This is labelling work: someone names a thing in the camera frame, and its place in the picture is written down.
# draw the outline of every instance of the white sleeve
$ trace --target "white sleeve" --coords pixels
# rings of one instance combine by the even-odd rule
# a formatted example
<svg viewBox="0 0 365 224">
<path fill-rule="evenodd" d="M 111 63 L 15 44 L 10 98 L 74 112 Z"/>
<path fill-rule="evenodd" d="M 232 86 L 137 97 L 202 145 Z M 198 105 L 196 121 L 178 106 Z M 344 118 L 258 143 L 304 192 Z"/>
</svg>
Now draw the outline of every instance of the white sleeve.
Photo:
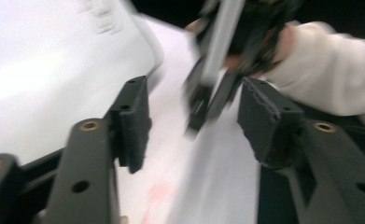
<svg viewBox="0 0 365 224">
<path fill-rule="evenodd" d="M 365 40 L 326 23 L 293 27 L 290 55 L 265 76 L 291 99 L 333 115 L 365 114 Z"/>
</svg>

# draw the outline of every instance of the white stick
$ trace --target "white stick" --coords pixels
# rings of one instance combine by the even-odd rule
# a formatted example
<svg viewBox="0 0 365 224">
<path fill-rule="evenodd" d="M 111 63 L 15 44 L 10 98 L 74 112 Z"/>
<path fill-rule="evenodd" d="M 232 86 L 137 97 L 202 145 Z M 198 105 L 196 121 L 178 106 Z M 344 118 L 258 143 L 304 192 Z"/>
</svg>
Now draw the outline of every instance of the white stick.
<svg viewBox="0 0 365 224">
<path fill-rule="evenodd" d="M 200 82 L 205 86 L 217 83 L 218 73 L 232 42 L 235 27 L 240 19 L 246 0 L 222 0 L 211 36 L 203 75 Z"/>
</svg>

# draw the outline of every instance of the black object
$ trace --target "black object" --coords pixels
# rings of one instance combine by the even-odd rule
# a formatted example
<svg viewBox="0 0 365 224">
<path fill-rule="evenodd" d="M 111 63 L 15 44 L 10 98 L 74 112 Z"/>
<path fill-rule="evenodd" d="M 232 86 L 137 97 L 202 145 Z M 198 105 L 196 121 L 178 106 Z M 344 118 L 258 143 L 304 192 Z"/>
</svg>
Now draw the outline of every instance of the black object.
<svg viewBox="0 0 365 224">
<path fill-rule="evenodd" d="M 365 223 L 365 154 L 342 128 L 250 78 L 238 122 L 262 164 L 258 223 Z"/>
<path fill-rule="evenodd" d="M 217 92 L 211 99 L 213 87 L 201 84 L 205 55 L 213 34 L 219 1 L 207 1 L 202 17 L 196 25 L 197 43 L 203 57 L 193 67 L 186 81 L 187 97 L 190 100 L 190 127 L 199 131 L 208 119 L 216 119 L 224 106 L 232 101 L 243 77 L 267 70 L 272 63 L 278 35 L 287 21 L 292 20 L 301 4 L 300 0 L 245 2 L 229 52 L 241 54 L 237 69 L 228 70 L 221 80 Z"/>
<path fill-rule="evenodd" d="M 147 79 L 136 77 L 104 119 L 74 126 L 66 148 L 22 167 L 1 154 L 0 223 L 119 223 L 114 159 L 141 169 L 150 126 Z"/>
</svg>

